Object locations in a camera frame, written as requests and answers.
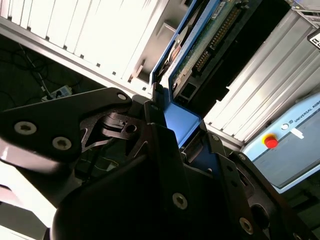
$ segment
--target screw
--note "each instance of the screw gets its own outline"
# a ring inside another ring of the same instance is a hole
[[[14,125],[14,130],[21,135],[31,135],[37,131],[37,127],[32,122],[20,121]]]
[[[245,219],[244,217],[240,217],[239,223],[240,223],[242,229],[245,230],[245,232],[247,234],[249,234],[249,235],[254,234],[254,229],[253,229],[251,223],[247,219]]]
[[[214,134],[212,134],[212,138],[213,138],[215,141],[219,141],[219,137],[216,136],[216,135],[214,135]]]
[[[118,93],[118,98],[120,98],[121,100],[126,100],[127,97],[121,93]]]
[[[181,193],[176,192],[172,195],[172,200],[175,206],[181,210],[185,210],[188,206],[188,201]]]
[[[293,237],[295,240],[302,240],[302,238],[296,233],[293,233]]]
[[[238,156],[242,161],[246,160],[246,157],[243,154],[239,153]]]
[[[71,141],[63,136],[58,136],[52,141],[52,145],[58,150],[68,150],[71,148]]]
[[[153,104],[151,105],[151,107],[154,108],[155,110],[159,110],[159,108]]]

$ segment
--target circuit board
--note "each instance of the circuit board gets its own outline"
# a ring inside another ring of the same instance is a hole
[[[191,71],[201,71],[213,56],[216,47],[241,13],[241,9],[236,6],[238,2],[238,0],[220,2],[172,79],[172,84],[175,86],[174,97],[183,90],[182,85],[187,81],[186,76],[190,75]]]

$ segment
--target electronic component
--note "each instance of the electronic component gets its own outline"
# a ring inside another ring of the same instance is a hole
[[[185,106],[205,79],[201,74],[206,63],[215,57],[219,44],[237,20],[246,2],[222,1],[196,39],[172,80],[173,98]]]
[[[320,169],[319,99],[298,102],[243,149],[279,193]]]
[[[53,99],[59,99],[59,98],[64,98],[67,96],[72,95],[72,88],[69,87],[68,85],[64,85],[60,87],[59,89],[53,91],[50,96],[44,96],[42,98],[43,101],[49,101]]]

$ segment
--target power strip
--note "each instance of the power strip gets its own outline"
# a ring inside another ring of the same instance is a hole
[[[72,95],[72,88],[69,87],[68,85],[65,85],[63,87],[60,87],[59,89],[53,91],[51,93],[51,96],[44,96],[42,98],[42,101],[49,101],[49,100],[54,100],[54,99],[59,99],[59,98],[64,98],[67,96],[71,96]]]

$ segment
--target white label sticker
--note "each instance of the white label sticker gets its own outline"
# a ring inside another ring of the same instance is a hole
[[[220,13],[221,10],[224,8],[225,4],[226,4],[226,1],[222,1],[222,2],[220,3],[220,5],[219,5],[219,6],[217,7],[217,9],[215,10],[215,12],[212,14],[211,19],[216,19],[216,18],[218,17],[219,13]]]
[[[317,35],[311,37],[311,38],[309,39],[309,41],[310,41],[313,45],[315,45],[318,49],[320,49],[320,32],[319,32]]]

